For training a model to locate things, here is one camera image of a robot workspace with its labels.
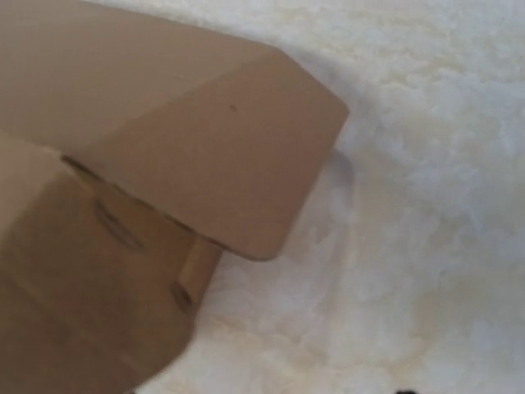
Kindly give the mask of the brown cardboard box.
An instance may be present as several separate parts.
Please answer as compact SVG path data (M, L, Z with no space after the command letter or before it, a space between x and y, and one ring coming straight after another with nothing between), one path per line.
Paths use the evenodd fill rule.
M223 252L281 251L348 115L266 44L2 2L2 392L131 393L162 372Z

